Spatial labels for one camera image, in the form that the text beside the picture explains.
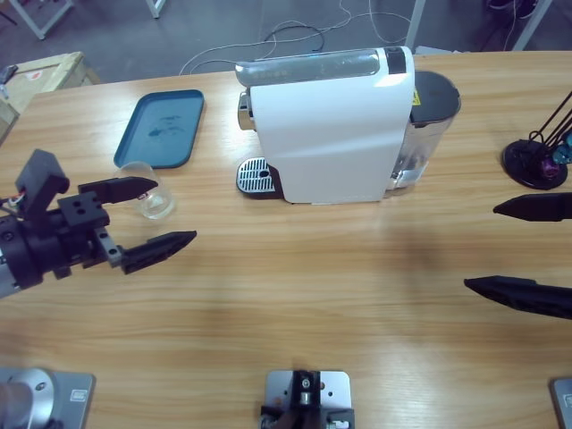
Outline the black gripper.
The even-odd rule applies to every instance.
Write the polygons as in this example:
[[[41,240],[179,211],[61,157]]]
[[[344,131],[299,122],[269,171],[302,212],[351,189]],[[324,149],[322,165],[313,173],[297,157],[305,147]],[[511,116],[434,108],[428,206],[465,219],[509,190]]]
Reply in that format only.
[[[120,250],[105,227],[110,223],[103,204],[117,204],[147,194],[157,181],[121,177],[79,185],[79,194],[57,201],[58,207],[39,217],[1,218],[1,284],[37,286],[46,273],[68,277],[72,267],[107,262],[124,274],[163,262],[197,237],[196,231],[174,231],[134,248]]]

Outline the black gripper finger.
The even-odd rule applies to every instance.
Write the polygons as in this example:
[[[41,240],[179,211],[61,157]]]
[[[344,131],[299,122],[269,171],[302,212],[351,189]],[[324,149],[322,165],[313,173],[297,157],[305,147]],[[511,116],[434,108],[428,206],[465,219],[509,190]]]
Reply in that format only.
[[[465,279],[464,284],[482,297],[517,311],[571,319],[570,288],[500,275]]]
[[[492,211],[528,222],[570,220],[571,193],[525,194],[495,206]]]

